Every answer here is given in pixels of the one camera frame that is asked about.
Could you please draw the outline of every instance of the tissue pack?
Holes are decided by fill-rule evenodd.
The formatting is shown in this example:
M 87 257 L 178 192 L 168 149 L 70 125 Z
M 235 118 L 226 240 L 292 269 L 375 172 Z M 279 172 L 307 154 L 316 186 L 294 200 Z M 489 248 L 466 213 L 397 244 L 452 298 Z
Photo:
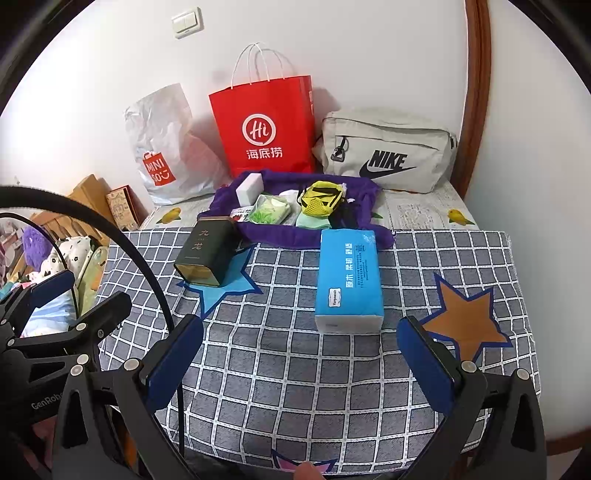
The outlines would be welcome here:
M 373 231 L 322 231 L 315 318 L 323 333 L 381 330 L 384 304 Z

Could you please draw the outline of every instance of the white rope handle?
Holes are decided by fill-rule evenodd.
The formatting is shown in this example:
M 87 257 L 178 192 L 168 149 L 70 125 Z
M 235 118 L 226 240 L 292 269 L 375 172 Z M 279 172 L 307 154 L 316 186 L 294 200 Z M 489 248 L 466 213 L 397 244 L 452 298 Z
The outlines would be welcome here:
M 246 47 L 244 47 L 244 50 L 242 50 L 240 52 L 240 55 L 236 59 L 236 64 L 234 65 L 234 70 L 232 71 L 232 80 L 230 80 L 230 89 L 231 90 L 234 88 L 234 75 L 236 73 L 236 69 L 238 68 L 238 63 L 240 63 L 240 59 L 242 58 L 242 55 L 244 55 L 244 52 L 246 52 L 247 50 L 248 50 L 248 61 L 246 63 L 248 65 L 248 83 L 250 83 L 252 85 L 250 57 L 251 57 L 251 50 L 254 47 L 258 48 L 258 50 L 261 52 L 262 61 L 265 63 L 265 70 L 267 71 L 267 82 L 271 81 L 271 79 L 269 78 L 269 68 L 267 67 L 267 62 L 265 62 L 265 56 L 263 55 L 261 48 L 258 46 L 258 43 L 249 43 Z
M 238 68 L 238 64 L 240 63 L 240 59 L 242 58 L 242 55 L 244 55 L 244 52 L 246 52 L 247 50 L 248 50 L 248 54 L 246 55 L 246 68 L 248 69 L 248 83 L 250 85 L 252 85 L 252 76 L 251 76 L 251 52 L 252 52 L 252 49 L 255 48 L 255 47 L 261 53 L 262 61 L 265 64 L 265 72 L 267 73 L 267 82 L 270 82 L 271 81 L 271 78 L 269 77 L 269 67 L 267 65 L 267 61 L 265 60 L 265 54 L 263 53 L 263 51 L 261 50 L 261 48 L 259 46 L 261 44 L 264 45 L 263 42 L 249 43 L 240 52 L 240 55 L 238 56 L 238 58 L 236 59 L 236 63 L 234 64 L 234 69 L 232 70 L 232 79 L 230 80 L 230 89 L 233 90 L 233 88 L 234 88 L 234 75 L 236 75 L 236 69 Z M 277 52 L 275 50 L 269 49 L 269 51 L 271 51 L 271 52 L 273 52 L 275 54 L 275 57 L 277 58 L 277 61 L 279 62 L 279 66 L 281 68 L 281 78 L 283 78 L 285 80 L 285 73 L 283 71 L 283 62 L 281 61 L 281 58 L 279 57 L 279 55 L 277 54 Z
M 259 47 L 259 45 L 266 45 L 264 42 L 256 42 L 254 44 L 252 44 L 251 49 L 248 51 L 248 72 L 249 72 L 249 79 L 250 79 L 250 61 L 251 61 L 251 52 L 252 49 L 254 47 L 257 47 L 258 50 L 261 52 L 261 57 L 262 57 L 262 61 L 265 62 L 265 68 L 267 67 L 267 62 L 265 61 L 265 55 L 263 53 L 263 51 L 261 50 L 261 48 Z M 279 62 L 279 68 L 281 69 L 281 78 L 285 80 L 285 72 L 283 71 L 283 62 L 281 61 L 281 57 L 277 54 L 277 52 L 271 48 L 267 49 L 268 51 L 273 52 L 273 55 L 275 55 L 275 58 L 277 58 L 277 61 Z M 267 70 L 267 81 L 269 79 L 269 72 Z

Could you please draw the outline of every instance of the stuffed toy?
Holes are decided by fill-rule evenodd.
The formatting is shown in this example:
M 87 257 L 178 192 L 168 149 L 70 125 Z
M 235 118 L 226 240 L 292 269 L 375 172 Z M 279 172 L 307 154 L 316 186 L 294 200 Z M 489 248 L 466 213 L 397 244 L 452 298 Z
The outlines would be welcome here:
M 35 271 L 41 271 L 41 262 L 51 253 L 51 243 L 36 228 L 29 226 L 22 232 L 25 262 Z

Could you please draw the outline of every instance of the bed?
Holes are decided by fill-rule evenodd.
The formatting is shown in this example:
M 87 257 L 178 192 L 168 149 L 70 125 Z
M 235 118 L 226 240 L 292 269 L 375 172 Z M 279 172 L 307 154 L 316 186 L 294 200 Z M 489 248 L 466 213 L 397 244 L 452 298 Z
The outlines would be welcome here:
M 512 347 L 485 349 L 477 364 L 506 374 L 525 368 L 540 391 L 509 238 L 480 231 L 449 182 L 429 194 L 383 191 L 376 201 L 375 223 L 397 236 L 396 246 L 378 255 L 385 307 L 380 335 L 318 333 L 313 313 L 319 253 L 313 249 L 254 245 L 244 270 L 260 293 L 233 292 L 204 314 L 202 297 L 183 285 L 173 262 L 212 198 L 156 208 L 140 231 L 127 234 L 156 274 L 173 315 L 205 317 L 204 345 L 183 380 L 192 458 L 200 452 L 282 469 L 310 459 L 332 462 L 325 473 L 341 475 L 407 468 L 441 418 L 400 360 L 395 328 L 402 316 L 422 319 L 438 308 L 433 271 L 467 296 L 494 288 L 495 315 Z M 449 210 L 461 211 L 468 222 L 450 223 Z M 154 295 L 112 245 L 97 300 L 115 291 L 126 291 L 133 308 L 101 346 L 103 369 L 143 357 L 166 335 Z M 156 412 L 174 442 L 178 415 L 175 398 Z M 483 411 L 467 449 L 479 443 L 487 420 Z

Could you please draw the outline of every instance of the checkered blanket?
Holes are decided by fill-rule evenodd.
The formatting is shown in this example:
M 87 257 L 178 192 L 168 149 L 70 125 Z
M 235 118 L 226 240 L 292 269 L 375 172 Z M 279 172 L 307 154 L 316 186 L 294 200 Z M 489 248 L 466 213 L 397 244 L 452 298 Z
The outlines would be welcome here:
M 179 286 L 173 261 L 189 228 L 128 233 L 180 320 L 199 312 L 199 295 Z M 262 294 L 227 296 L 204 321 L 206 337 L 183 380 L 186 444 L 235 462 L 272 467 L 271 450 L 294 461 L 336 460 L 332 473 L 402 469 L 417 457 L 440 416 L 427 404 L 398 350 L 400 318 L 440 308 L 434 273 L 467 296 L 494 288 L 494 312 L 513 348 L 485 348 L 477 364 L 494 373 L 518 367 L 540 391 L 530 323 L 504 233 L 397 232 L 378 252 L 385 319 L 380 335 L 322 335 L 314 324 L 318 250 L 257 245 L 246 272 Z M 142 358 L 166 336 L 155 295 L 116 245 L 97 300 L 114 291 L 132 313 L 102 344 L 103 369 Z M 480 440 L 488 412 L 467 446 Z M 178 441 L 176 398 L 156 413 Z

